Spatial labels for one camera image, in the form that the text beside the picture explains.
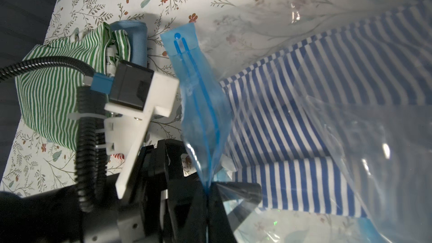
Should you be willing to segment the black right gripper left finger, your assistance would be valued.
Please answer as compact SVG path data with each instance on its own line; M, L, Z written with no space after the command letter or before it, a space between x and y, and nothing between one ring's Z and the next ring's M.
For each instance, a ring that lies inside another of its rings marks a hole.
M200 183L169 183L164 214L165 243L205 243L207 197Z

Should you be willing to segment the blue garment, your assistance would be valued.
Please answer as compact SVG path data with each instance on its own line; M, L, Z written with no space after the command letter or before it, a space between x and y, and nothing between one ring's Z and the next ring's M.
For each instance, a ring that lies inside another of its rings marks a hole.
M129 62L147 67L147 26L138 20L122 20L110 24L112 30L124 30L130 44Z

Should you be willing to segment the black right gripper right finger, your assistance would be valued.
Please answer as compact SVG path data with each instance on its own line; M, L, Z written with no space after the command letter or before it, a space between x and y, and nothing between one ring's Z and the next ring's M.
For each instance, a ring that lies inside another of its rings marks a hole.
M237 243L216 183L212 183L207 202L209 243Z

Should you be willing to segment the navy white striped garment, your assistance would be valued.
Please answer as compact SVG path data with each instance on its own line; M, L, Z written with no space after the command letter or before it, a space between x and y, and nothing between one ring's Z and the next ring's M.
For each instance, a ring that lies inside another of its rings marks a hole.
M264 209L432 219L432 0L311 36L223 83L234 179Z

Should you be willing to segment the green white striped garment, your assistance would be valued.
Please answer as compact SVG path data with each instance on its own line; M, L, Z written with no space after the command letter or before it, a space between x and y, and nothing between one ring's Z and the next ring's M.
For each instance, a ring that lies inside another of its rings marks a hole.
M98 73L113 76L120 60L131 55L129 35L124 29L113 30L107 23L90 31L36 45L25 59L66 56L81 60ZM73 69L53 67L18 76L21 118L39 135L66 147L76 149L78 125L68 114L77 111L77 89L83 75Z

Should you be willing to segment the vacuum bag with navy striped garment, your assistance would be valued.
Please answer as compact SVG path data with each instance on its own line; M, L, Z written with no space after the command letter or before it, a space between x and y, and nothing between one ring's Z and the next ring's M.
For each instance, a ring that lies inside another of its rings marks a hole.
M161 35L199 176L243 243L432 240L432 0L256 0Z

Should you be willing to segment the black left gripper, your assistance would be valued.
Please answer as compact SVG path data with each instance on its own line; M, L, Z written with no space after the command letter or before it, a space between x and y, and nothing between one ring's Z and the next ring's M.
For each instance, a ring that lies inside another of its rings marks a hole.
M183 142L175 139L143 147L121 198L115 186L119 175L108 176L94 210L82 214L81 242L178 242L199 183L196 173L184 176L185 155ZM217 182L216 186L222 202L237 202L227 213L232 230L238 229L262 201L262 188L257 183Z

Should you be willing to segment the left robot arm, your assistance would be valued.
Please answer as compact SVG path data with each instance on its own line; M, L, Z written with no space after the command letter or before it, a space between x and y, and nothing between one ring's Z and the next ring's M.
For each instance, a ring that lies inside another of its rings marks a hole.
M213 182L183 174L182 142L143 147L127 191L117 197L117 175L101 201L85 213L74 186L20 198L1 193L3 243L233 243L235 230L262 200L257 183Z

